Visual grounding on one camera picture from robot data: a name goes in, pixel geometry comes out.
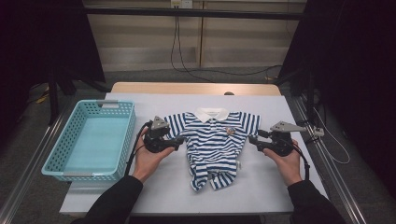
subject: person's arm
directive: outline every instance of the person's arm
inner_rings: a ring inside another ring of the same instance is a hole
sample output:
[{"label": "person's arm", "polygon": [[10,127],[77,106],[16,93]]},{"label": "person's arm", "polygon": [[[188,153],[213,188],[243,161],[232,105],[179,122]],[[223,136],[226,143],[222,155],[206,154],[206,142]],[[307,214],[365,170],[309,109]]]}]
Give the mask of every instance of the person's arm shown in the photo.
[{"label": "person's arm", "polygon": [[93,204],[84,218],[72,224],[123,224],[131,213],[143,188],[143,183],[155,172],[161,160],[175,149],[168,147],[159,153],[151,153],[145,147],[142,132],[136,145],[134,172],[120,179],[106,190]]},{"label": "person's arm", "polygon": [[332,203],[319,193],[312,182],[301,179],[300,155],[295,150],[286,157],[280,157],[268,148],[263,153],[276,163],[288,187],[289,196],[294,205],[290,223],[345,223]]},{"label": "person's arm", "polygon": [[315,188],[309,180],[288,186],[289,196],[294,205],[291,223],[345,223],[335,207]]}]

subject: blue plastic basket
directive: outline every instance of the blue plastic basket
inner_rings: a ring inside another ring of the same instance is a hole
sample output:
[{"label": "blue plastic basket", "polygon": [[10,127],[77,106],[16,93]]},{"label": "blue plastic basket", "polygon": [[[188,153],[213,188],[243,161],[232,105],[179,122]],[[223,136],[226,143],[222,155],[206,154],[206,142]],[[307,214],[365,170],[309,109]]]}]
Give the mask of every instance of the blue plastic basket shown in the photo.
[{"label": "blue plastic basket", "polygon": [[61,181],[119,180],[135,118],[130,101],[79,101],[41,173]]}]

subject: table surface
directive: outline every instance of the table surface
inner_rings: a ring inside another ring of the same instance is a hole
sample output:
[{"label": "table surface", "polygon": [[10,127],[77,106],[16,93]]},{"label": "table surface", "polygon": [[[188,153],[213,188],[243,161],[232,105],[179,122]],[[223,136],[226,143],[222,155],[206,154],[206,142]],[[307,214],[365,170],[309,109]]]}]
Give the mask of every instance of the table surface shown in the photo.
[{"label": "table surface", "polygon": [[[120,91],[120,86],[122,86],[123,88],[128,87],[127,90],[129,91],[133,91],[140,85],[141,83],[117,83],[113,89]],[[280,120],[294,123],[289,106],[283,96],[280,94],[261,95],[257,92],[262,92],[262,90],[256,91],[260,88],[273,90],[275,87],[276,91],[272,94],[276,94],[279,90],[273,85],[186,85],[177,83],[175,85],[177,88],[172,88],[173,85],[173,83],[145,83],[142,85],[148,90],[155,89],[156,93],[161,89],[167,94],[111,92],[106,98],[133,100],[135,102],[136,125],[134,135],[145,121],[153,119],[156,115],[164,117],[174,113],[191,111],[197,106],[223,107],[231,111],[242,109],[249,113],[259,114],[262,116],[260,129],[263,130],[269,130],[272,125]],[[196,91],[210,87],[210,91],[215,95],[179,94],[183,86],[187,88],[186,91],[189,91],[189,93],[192,92],[192,89]],[[232,91],[235,94],[244,92],[245,95],[224,96],[222,95],[224,91]],[[300,133],[292,133],[292,137],[300,143],[303,142]],[[301,145],[301,149],[308,162],[313,164],[304,144]],[[245,143],[238,160],[242,163],[242,169],[238,170],[237,177],[230,187],[214,191],[209,184],[206,184],[203,189],[195,192],[190,186],[189,164],[186,158],[186,147],[183,144],[179,151],[172,153],[160,164],[156,173],[146,182],[139,200],[134,206],[133,215],[185,216],[292,211],[293,206],[289,194],[273,161],[259,154],[257,149],[249,143]],[[303,163],[301,173],[304,176]],[[311,165],[310,175],[310,179],[317,189],[323,195],[326,195],[313,165]],[[114,183],[73,182],[60,212],[71,216],[83,216],[94,201],[112,184]]]},{"label": "table surface", "polygon": [[111,92],[158,93],[158,94],[211,94],[223,95],[280,95],[272,84],[225,84],[225,83],[172,83],[172,82],[117,82]]}]

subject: wall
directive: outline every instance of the wall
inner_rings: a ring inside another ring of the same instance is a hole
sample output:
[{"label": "wall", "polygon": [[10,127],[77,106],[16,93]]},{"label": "wall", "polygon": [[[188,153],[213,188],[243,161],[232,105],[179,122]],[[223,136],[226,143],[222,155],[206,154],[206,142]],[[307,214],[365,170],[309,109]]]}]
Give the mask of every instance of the wall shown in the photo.
[{"label": "wall", "polygon": [[[86,6],[170,7],[170,1],[86,0]],[[193,8],[302,12],[304,1],[193,1]],[[105,71],[172,68],[176,19],[89,15]],[[180,46],[187,67],[282,64],[297,21],[179,18]],[[175,67],[181,67],[176,41]]]}]

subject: striped shirt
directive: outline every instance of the striped shirt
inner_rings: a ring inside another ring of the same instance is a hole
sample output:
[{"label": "striped shirt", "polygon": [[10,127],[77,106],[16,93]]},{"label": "striped shirt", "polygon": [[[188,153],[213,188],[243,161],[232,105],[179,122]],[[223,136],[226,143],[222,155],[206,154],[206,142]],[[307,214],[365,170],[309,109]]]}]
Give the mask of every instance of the striped shirt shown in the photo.
[{"label": "striped shirt", "polygon": [[201,189],[209,179],[213,189],[221,189],[236,178],[236,157],[246,138],[257,134],[260,116],[245,112],[228,112],[218,108],[198,108],[164,118],[169,123],[169,139],[187,139],[191,186]]}]

